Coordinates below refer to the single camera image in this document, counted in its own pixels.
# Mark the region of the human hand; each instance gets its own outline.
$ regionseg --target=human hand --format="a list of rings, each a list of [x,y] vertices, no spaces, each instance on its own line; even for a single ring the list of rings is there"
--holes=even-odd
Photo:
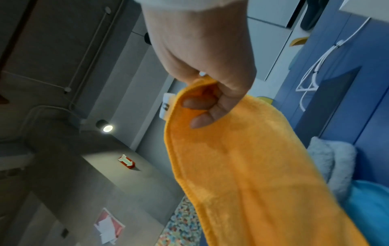
[[[151,43],[169,74],[192,83],[203,71],[219,81],[215,96],[190,97],[183,107],[207,110],[191,122],[200,128],[220,119],[244,97],[256,69],[247,27],[247,1],[202,12],[142,6]]]

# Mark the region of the multicolored mosaic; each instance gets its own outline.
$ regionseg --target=multicolored mosaic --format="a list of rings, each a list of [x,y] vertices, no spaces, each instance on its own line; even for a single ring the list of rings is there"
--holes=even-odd
[[[184,196],[155,246],[198,246],[202,231],[195,208]]]

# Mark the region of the cabinet door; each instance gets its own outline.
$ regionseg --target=cabinet door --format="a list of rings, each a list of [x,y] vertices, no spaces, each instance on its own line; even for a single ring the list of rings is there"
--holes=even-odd
[[[248,17],[286,27],[300,0],[249,0]]]
[[[266,80],[292,31],[253,19],[248,19],[248,29],[257,69],[256,77]]]

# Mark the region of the fluffy gray fabric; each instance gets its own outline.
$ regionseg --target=fluffy gray fabric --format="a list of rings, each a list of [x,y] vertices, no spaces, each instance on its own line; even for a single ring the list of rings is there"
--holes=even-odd
[[[343,202],[348,197],[354,173],[355,147],[345,142],[313,137],[307,150],[337,201]]]

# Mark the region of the yellow towel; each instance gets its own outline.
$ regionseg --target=yellow towel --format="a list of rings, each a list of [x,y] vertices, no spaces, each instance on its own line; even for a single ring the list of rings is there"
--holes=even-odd
[[[181,91],[165,126],[176,180],[193,203],[209,246],[362,246],[284,116],[246,96],[227,116],[200,129],[203,111],[181,107],[215,84]]]

